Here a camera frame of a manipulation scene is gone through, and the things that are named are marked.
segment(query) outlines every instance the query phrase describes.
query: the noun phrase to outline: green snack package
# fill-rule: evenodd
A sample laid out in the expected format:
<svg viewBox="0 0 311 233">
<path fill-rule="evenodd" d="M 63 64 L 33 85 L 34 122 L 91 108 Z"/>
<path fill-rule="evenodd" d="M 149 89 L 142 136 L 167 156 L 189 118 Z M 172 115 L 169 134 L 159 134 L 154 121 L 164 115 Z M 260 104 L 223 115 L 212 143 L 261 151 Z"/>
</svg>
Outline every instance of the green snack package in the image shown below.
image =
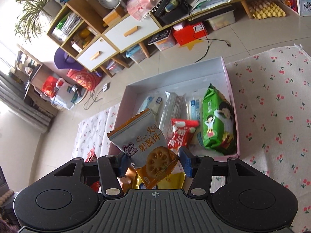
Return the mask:
<svg viewBox="0 0 311 233">
<path fill-rule="evenodd" d="M 236 149 L 233 110 L 222 93 L 212 84 L 203 98 L 203 144 L 224 155 Z"/>
</svg>

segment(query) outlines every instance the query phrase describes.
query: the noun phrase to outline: cherry pattern cloth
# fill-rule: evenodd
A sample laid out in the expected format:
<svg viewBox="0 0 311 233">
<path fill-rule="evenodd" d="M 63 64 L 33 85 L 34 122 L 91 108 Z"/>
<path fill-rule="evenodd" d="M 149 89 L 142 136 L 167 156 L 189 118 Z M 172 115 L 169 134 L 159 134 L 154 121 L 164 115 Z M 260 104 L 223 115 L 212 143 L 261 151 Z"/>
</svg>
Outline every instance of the cherry pattern cloth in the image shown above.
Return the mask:
<svg viewBox="0 0 311 233">
<path fill-rule="evenodd" d="M 311 60 L 301 46 L 227 64 L 237 109 L 240 158 L 298 199 L 291 225 L 311 230 Z M 211 191 L 224 184 L 215 177 Z"/>
<path fill-rule="evenodd" d="M 96 115 L 83 120 L 79 124 L 71 158 L 87 158 L 88 152 L 94 148 L 99 158 L 109 154 L 110 140 L 107 133 L 113 130 L 120 103 Z"/>
</svg>

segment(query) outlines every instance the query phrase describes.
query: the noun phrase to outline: red bag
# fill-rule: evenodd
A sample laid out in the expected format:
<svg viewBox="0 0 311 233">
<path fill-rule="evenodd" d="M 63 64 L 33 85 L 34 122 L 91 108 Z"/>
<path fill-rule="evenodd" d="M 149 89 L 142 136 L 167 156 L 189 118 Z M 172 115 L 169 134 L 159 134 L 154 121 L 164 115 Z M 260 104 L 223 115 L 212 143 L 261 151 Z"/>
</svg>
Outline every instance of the red bag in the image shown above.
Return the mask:
<svg viewBox="0 0 311 233">
<path fill-rule="evenodd" d="M 46 81 L 44 82 L 41 91 L 45 93 L 50 98 L 55 96 L 55 88 L 58 79 L 53 76 L 49 76 Z"/>
<path fill-rule="evenodd" d="M 95 162 L 97 161 L 97 157 L 95 155 L 95 148 L 92 148 L 88 154 L 87 154 L 87 159 L 85 160 L 85 162 Z M 90 184 L 90 187 L 96 192 L 98 193 L 98 190 L 100 188 L 100 182 L 99 181 L 96 181 L 96 182 L 93 182 L 92 184 Z"/>
<path fill-rule="evenodd" d="M 86 69 L 82 69 L 81 71 L 70 69 L 67 76 L 87 90 L 95 89 L 102 80 L 102 77 L 99 77 L 95 73 L 91 73 Z"/>
</svg>

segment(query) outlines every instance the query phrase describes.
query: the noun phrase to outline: yellow egg tray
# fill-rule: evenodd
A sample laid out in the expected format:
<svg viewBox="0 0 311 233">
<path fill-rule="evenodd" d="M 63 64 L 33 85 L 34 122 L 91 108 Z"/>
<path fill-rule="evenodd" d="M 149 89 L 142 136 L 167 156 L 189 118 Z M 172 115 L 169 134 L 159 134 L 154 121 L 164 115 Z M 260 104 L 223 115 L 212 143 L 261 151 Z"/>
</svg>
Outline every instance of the yellow egg tray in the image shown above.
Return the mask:
<svg viewBox="0 0 311 233">
<path fill-rule="evenodd" d="M 264 19 L 267 17 L 285 17 L 285 12 L 272 1 L 253 1 L 248 7 L 251 14 L 256 19 Z"/>
</svg>

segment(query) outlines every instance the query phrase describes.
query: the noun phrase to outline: black cable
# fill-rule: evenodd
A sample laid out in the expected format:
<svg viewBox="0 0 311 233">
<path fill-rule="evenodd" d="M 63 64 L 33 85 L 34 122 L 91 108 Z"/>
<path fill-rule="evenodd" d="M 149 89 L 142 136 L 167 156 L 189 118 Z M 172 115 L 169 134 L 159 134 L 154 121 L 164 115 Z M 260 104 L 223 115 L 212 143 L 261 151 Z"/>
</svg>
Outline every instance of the black cable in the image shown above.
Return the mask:
<svg viewBox="0 0 311 233">
<path fill-rule="evenodd" d="M 85 104 L 83 105 L 84 110 L 88 110 L 89 108 L 91 108 L 91 106 L 93 105 L 93 103 L 97 103 L 98 101 L 102 100 L 103 98 L 97 99 L 97 97 L 99 96 L 99 94 L 102 92 L 102 90 L 100 90 L 98 92 L 98 94 L 96 95 L 96 97 L 94 98 L 94 94 L 95 94 L 95 89 L 93 89 L 92 91 L 90 91 L 90 98 L 85 102 Z M 91 103 L 90 106 L 85 107 L 85 105 L 90 101 L 93 100 L 93 102 Z"/>
<path fill-rule="evenodd" d="M 193 15 L 192 15 L 192 13 L 191 13 L 191 9 L 189 8 L 189 4 L 188 4 L 187 0 L 184 0 L 184 2 L 185 2 L 185 5 L 186 5 L 186 7 L 187 7 L 187 9 L 188 9 L 188 14 L 189 14 L 189 18 L 190 18 L 191 22 L 192 22 L 193 24 L 195 24 L 195 23 L 193 22 L 193 19 L 192 19 L 192 18 L 193 18 Z M 195 63 L 197 63 L 198 61 L 200 61 L 201 59 L 203 59 L 203 58 L 207 55 L 208 50 L 210 49 L 210 42 L 209 42 L 209 39 L 208 39 L 207 34 L 206 34 L 205 26 L 204 26 L 203 32 L 204 32 L 204 35 L 205 35 L 206 39 L 196 38 L 196 37 L 194 36 L 195 33 L 196 33 L 196 25 L 194 26 L 194 34 L 193 34 L 192 37 L 195 38 L 195 39 L 198 39 L 198 40 L 203 40 L 203 41 L 206 41 L 206 40 L 207 40 L 207 42 L 208 42 L 208 46 L 207 46 L 207 50 L 206 50 L 205 54 L 204 54 L 200 59 L 198 59 Z M 231 45 L 230 45 L 226 40 L 214 39 L 214 38 L 210 38 L 210 40 L 223 41 L 223 42 L 225 42 L 225 43 L 227 44 L 228 47 L 231 47 Z"/>
</svg>

